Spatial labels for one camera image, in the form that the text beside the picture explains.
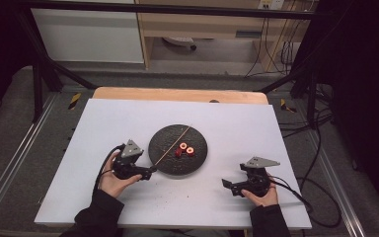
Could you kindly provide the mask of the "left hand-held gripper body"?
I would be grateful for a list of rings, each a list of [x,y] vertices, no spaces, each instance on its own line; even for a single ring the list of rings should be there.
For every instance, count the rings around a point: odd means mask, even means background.
[[[143,154],[141,149],[132,139],[129,139],[119,148],[120,152],[115,156],[113,162],[114,175],[126,180],[135,175],[143,175],[144,171],[135,165],[135,162]]]

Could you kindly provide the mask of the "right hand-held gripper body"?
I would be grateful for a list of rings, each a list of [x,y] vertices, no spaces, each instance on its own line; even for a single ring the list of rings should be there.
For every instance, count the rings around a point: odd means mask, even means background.
[[[270,186],[270,179],[265,168],[279,165],[280,163],[277,161],[262,157],[253,157],[248,162],[242,163],[240,168],[247,173],[247,181],[240,188],[257,197],[263,197],[267,194]]]

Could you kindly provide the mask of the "round black plate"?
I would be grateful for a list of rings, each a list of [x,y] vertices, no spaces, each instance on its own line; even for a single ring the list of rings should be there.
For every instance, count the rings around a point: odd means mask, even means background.
[[[156,163],[187,127],[184,124],[172,124],[161,128],[153,135],[148,146],[149,158],[153,164]],[[183,149],[181,157],[175,156],[175,151],[177,148],[180,148],[182,142],[194,149],[193,156],[188,156],[186,150]],[[203,165],[207,152],[208,146],[204,136],[198,130],[191,127],[156,167],[159,171],[168,175],[188,175]]]

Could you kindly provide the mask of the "wooden skewer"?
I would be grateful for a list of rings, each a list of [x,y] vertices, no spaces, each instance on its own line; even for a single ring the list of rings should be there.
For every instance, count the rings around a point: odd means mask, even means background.
[[[189,131],[191,128],[191,125],[188,125],[188,127],[181,133],[181,135],[172,143],[172,145],[162,154],[162,156],[156,161],[154,166],[156,167],[163,158],[171,151],[172,148],[184,137],[184,135]]]

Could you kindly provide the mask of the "person's left hand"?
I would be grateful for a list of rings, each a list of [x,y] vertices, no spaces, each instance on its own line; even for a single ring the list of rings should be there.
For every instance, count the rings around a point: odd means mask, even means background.
[[[142,178],[141,175],[134,175],[126,180],[117,178],[111,171],[116,155],[117,152],[114,152],[108,159],[103,168],[99,183],[97,184],[98,190],[104,191],[113,198],[118,198],[127,187],[138,182]]]

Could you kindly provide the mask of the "person's right hand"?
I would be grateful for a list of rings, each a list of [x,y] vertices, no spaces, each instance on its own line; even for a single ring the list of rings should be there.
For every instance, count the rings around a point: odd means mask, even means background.
[[[278,196],[274,183],[269,185],[268,191],[263,197],[258,197],[247,190],[242,190],[242,194],[255,206],[271,206],[278,204]]]

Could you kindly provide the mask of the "white board table cover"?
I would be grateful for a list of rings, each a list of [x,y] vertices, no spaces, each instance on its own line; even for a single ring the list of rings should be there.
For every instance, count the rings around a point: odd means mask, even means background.
[[[133,140],[146,149],[170,124],[197,129],[207,143],[207,158],[194,173],[172,177],[156,172],[120,196],[122,227],[245,229],[252,203],[235,197],[222,182],[241,182],[239,166],[254,156],[275,161],[268,172],[289,185],[278,198],[286,224],[307,229],[311,221],[295,197],[298,185],[270,105],[91,99],[39,208],[35,222],[67,226],[91,202],[92,189],[107,154]]]

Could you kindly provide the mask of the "yellow black tape marker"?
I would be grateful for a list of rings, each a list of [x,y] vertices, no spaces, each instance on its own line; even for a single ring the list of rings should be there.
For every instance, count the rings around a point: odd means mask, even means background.
[[[74,110],[82,93],[75,93],[69,103],[68,110]]]
[[[280,109],[283,111],[289,111],[291,113],[297,113],[297,109],[289,107],[284,99],[280,99]]]

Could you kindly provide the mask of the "light wooden table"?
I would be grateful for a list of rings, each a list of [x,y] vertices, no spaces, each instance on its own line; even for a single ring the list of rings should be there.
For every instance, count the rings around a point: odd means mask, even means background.
[[[95,90],[93,99],[113,100],[146,100],[146,101],[178,101],[206,102],[218,100],[220,103],[267,105],[264,93],[240,92],[232,90],[184,90],[184,89],[152,89],[100,87]]]

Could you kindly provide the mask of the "white power strip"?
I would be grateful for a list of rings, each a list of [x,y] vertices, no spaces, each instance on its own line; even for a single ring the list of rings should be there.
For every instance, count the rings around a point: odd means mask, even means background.
[[[191,50],[196,50],[196,45],[192,38],[164,38],[164,40],[174,45],[189,47]]]

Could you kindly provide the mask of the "white cabinet panel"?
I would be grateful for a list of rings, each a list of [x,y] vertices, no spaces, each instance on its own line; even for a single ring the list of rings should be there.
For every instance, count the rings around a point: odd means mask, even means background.
[[[49,56],[57,61],[142,63],[132,13],[32,9]]]

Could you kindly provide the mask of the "light wooden shelf unit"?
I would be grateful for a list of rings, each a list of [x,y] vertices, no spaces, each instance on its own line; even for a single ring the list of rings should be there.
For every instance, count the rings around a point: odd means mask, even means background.
[[[134,0],[137,4],[223,7],[259,10],[260,0]],[[284,0],[281,10],[306,12],[305,0]],[[276,68],[276,60],[286,42],[303,40],[310,25],[308,20],[240,18],[199,15],[137,15],[143,40],[144,60],[150,60],[154,38],[241,39],[251,40],[260,54],[263,70]]]

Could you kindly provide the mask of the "aluminium floor rail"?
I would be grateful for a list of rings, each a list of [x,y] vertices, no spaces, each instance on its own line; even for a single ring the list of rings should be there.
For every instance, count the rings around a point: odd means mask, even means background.
[[[31,147],[36,141],[38,134],[44,126],[58,98],[58,93],[51,93],[48,96],[44,103],[42,114],[38,117],[38,120],[33,122],[32,125],[29,127],[28,132],[24,136],[16,152],[12,155],[9,164],[7,165],[6,169],[0,177],[0,202],[7,193],[25,158],[29,154]]]
[[[319,135],[317,131],[308,132],[310,140],[312,141],[314,148],[318,150],[318,160],[322,172],[326,178],[328,186],[337,200],[340,209],[343,223],[349,233],[350,237],[365,237],[365,231],[361,225],[359,218],[357,217],[354,208],[349,200],[341,180],[336,173],[334,166],[331,164],[329,156],[323,146],[320,143]]]

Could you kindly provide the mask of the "black metal frame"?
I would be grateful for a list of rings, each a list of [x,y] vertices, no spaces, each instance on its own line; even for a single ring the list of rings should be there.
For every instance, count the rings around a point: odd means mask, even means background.
[[[85,1],[57,1],[57,0],[17,0],[12,5],[15,17],[21,29],[28,36],[30,46],[33,48],[35,61],[33,62],[35,115],[33,122],[38,121],[43,114],[42,82],[47,84],[50,91],[59,92],[63,88],[57,71],[87,89],[97,89],[98,86],[86,81],[55,62],[48,56],[38,31],[32,27],[33,21],[26,17],[31,8],[50,10],[97,11],[97,12],[125,12],[164,15],[200,15],[240,18],[263,19],[293,19],[293,20],[326,20],[329,13],[294,12],[282,10],[251,10],[242,8],[154,5],[154,4],[127,4]]]

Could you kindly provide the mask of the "white wall socket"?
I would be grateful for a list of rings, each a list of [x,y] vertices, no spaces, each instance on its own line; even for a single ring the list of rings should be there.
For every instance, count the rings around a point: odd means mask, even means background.
[[[259,9],[265,10],[281,10],[284,0],[260,0]]]

